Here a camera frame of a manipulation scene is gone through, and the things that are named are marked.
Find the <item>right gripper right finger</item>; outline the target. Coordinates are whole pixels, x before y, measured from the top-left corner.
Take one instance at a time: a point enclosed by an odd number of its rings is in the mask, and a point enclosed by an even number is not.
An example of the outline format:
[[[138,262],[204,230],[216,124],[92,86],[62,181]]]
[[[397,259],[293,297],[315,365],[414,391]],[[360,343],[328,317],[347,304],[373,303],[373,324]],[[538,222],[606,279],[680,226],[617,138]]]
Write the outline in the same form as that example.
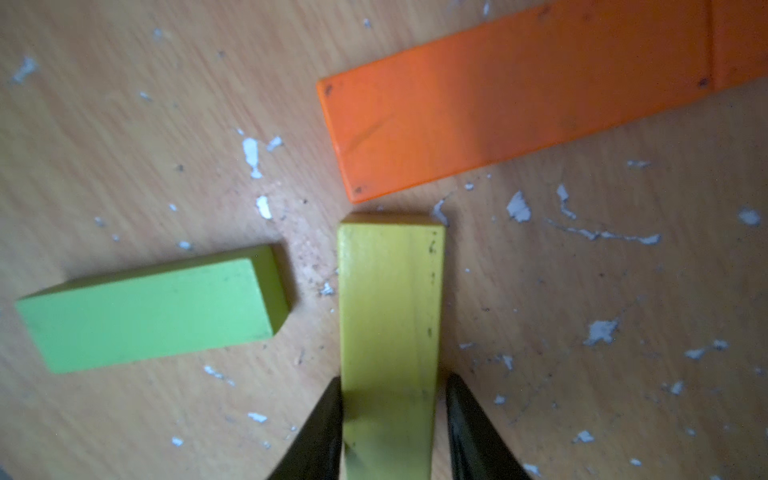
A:
[[[447,378],[446,406],[453,479],[530,479],[456,373]]]

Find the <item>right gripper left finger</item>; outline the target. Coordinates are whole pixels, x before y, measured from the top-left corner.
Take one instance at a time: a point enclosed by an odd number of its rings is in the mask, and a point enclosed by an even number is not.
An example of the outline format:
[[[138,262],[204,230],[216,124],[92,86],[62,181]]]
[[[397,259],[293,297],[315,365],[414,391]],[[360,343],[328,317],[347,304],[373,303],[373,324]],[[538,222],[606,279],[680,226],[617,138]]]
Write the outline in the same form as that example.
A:
[[[268,479],[339,478],[343,446],[341,378],[334,377]]]

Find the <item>long light green block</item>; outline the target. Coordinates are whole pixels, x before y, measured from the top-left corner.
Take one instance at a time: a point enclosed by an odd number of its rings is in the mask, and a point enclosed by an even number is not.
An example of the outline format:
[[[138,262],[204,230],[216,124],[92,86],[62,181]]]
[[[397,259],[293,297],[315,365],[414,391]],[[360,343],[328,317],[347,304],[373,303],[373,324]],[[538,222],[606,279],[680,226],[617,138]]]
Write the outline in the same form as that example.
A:
[[[272,338],[290,305],[261,245],[72,280],[16,310],[55,374]]]

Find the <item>yellow block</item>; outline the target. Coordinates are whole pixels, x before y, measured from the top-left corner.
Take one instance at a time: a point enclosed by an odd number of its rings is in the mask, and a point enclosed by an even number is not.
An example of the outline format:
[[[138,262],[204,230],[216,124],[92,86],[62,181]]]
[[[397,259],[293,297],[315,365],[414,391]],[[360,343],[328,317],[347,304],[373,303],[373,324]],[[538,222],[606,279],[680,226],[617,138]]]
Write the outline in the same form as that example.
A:
[[[431,476],[446,228],[352,214],[337,231],[341,388],[350,479]]]

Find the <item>orange block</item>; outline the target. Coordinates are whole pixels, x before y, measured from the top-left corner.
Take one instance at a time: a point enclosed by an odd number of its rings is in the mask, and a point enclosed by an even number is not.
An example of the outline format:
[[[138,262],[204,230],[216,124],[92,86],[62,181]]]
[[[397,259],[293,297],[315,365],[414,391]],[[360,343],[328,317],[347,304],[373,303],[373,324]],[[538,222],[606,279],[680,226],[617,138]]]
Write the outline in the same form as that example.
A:
[[[716,90],[767,76],[767,0],[714,0],[713,85]]]
[[[706,1],[559,1],[321,80],[350,201],[508,160],[705,95]]]

